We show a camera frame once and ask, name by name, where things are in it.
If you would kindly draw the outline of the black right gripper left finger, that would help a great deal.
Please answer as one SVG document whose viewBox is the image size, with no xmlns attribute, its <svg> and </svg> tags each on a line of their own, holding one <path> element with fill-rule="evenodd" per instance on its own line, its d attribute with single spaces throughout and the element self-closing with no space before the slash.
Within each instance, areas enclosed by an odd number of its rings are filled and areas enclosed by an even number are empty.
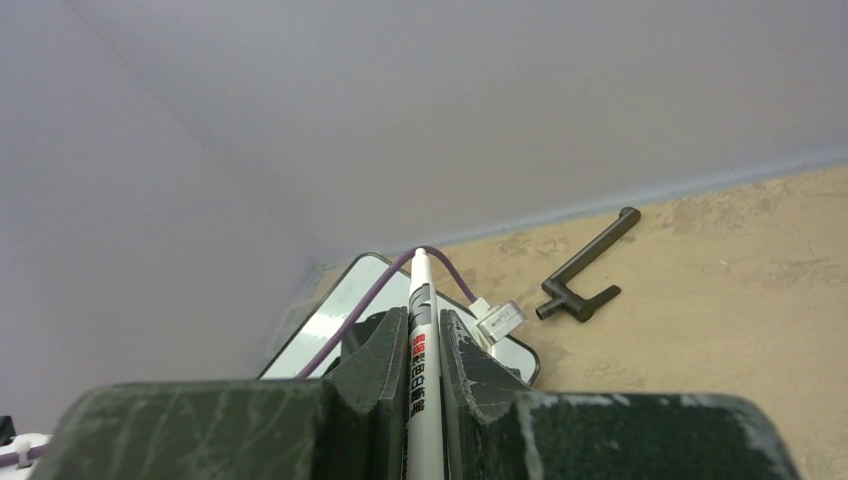
<svg viewBox="0 0 848 480">
<path fill-rule="evenodd" d="M 326 479 L 398 479 L 405 446 L 408 311 L 388 310 L 360 348 L 327 378 Z"/>
</svg>

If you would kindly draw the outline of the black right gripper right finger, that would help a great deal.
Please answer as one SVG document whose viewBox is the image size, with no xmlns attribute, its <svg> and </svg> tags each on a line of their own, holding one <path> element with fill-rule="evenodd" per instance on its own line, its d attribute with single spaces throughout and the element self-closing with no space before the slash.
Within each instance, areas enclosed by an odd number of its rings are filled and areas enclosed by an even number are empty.
<svg viewBox="0 0 848 480">
<path fill-rule="evenodd" d="M 440 311 L 443 416 L 453 479 L 526 479 L 514 408 L 532 388 L 486 353 L 454 310 Z"/>
</svg>

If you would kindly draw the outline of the white marker pen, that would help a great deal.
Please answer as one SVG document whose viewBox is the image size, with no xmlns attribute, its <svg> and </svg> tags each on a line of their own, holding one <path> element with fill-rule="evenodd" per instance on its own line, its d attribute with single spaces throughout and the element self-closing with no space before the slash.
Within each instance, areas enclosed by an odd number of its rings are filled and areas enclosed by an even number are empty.
<svg viewBox="0 0 848 480">
<path fill-rule="evenodd" d="M 436 289 L 427 251 L 415 250 L 408 301 L 407 479 L 444 479 L 440 337 Z"/>
</svg>

